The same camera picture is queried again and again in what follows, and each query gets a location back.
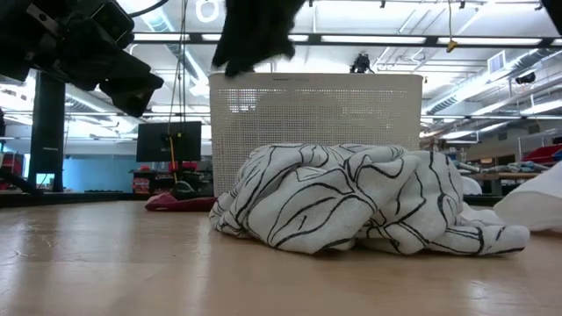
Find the red and blue bin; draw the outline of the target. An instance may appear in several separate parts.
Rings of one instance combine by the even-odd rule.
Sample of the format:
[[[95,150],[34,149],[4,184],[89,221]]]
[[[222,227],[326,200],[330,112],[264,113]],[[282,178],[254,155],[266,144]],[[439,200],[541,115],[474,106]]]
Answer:
[[[526,154],[522,160],[524,162],[534,162],[546,166],[555,165],[562,161],[562,145],[540,147]]]

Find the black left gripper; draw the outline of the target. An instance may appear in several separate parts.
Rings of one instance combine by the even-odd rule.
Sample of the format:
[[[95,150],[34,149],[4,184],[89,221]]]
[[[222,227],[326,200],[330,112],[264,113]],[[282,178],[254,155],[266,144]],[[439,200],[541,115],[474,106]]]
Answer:
[[[43,72],[83,90],[97,85],[113,105],[126,115],[139,118],[148,107],[163,79],[150,73],[143,61],[120,49],[108,32],[93,18],[43,18],[47,48]]]

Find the yellow hanging connector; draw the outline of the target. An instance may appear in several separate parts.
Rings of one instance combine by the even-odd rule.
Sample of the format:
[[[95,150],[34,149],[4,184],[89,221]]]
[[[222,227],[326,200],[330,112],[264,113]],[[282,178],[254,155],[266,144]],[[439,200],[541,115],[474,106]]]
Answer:
[[[448,9],[449,40],[448,40],[448,43],[447,43],[446,52],[449,54],[458,46],[458,43],[453,39],[451,0],[447,0],[447,9]]]

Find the dark red garment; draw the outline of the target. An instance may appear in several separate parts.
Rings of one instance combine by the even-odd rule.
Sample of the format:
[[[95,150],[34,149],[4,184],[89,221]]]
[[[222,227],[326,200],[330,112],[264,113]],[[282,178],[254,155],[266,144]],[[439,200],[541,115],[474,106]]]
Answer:
[[[195,197],[178,200],[165,193],[151,197],[145,204],[149,212],[209,212],[213,208],[216,197]]]

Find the red box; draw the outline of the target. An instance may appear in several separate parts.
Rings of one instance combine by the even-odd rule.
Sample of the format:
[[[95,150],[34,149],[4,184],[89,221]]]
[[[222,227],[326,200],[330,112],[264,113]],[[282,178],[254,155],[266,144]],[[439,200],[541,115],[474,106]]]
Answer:
[[[24,174],[24,156],[18,153],[0,153],[0,169],[16,176]]]

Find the black monitor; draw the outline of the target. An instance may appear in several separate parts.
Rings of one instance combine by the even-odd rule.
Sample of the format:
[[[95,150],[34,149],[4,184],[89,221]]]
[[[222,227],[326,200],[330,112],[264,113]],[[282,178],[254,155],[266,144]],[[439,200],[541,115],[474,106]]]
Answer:
[[[141,124],[138,126],[136,161],[199,161],[201,136],[200,122]]]

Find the black garment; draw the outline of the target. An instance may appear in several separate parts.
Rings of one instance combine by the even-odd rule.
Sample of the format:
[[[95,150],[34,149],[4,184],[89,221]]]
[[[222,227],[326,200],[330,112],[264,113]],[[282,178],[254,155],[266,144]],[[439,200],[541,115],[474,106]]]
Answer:
[[[226,17],[212,59],[228,78],[252,72],[270,58],[291,59],[289,34],[306,0],[225,0]]]

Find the white perforated plastic laundry basket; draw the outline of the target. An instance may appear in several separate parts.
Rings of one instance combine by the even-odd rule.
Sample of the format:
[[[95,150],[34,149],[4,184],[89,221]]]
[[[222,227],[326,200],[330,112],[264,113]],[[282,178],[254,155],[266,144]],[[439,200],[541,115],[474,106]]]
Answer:
[[[272,143],[420,146],[419,75],[247,73],[209,77],[214,194]]]

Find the white black-line leaf-print garment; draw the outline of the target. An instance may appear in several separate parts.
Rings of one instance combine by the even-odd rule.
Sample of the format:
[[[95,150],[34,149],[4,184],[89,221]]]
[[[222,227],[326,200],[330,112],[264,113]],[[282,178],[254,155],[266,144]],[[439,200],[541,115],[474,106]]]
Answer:
[[[304,254],[359,244],[399,255],[510,255],[530,239],[526,227],[465,203],[448,156],[399,146],[259,147],[209,219],[219,232]]]

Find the wooden background table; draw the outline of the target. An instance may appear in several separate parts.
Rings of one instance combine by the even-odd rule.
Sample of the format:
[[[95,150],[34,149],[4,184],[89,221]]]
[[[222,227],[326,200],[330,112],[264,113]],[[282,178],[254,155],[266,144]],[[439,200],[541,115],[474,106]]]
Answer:
[[[513,180],[513,181],[527,181],[536,176],[540,176],[540,173],[511,173],[511,172],[500,172],[500,173],[475,173],[468,174],[473,180],[476,180],[483,187],[484,193],[489,193],[495,196],[502,196],[502,180]]]

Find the plain white towel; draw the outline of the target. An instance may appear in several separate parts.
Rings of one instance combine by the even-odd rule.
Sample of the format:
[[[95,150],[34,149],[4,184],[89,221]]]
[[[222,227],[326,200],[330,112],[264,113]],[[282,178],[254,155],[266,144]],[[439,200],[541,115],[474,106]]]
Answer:
[[[507,224],[562,233],[562,162],[512,190],[494,206]]]

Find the black ceiling-hung device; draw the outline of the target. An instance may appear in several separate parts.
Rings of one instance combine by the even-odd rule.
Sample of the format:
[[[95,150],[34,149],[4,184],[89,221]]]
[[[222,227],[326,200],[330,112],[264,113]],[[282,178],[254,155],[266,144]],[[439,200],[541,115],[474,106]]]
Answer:
[[[373,74],[374,71],[371,69],[371,61],[367,53],[359,53],[356,59],[349,67],[351,74]]]

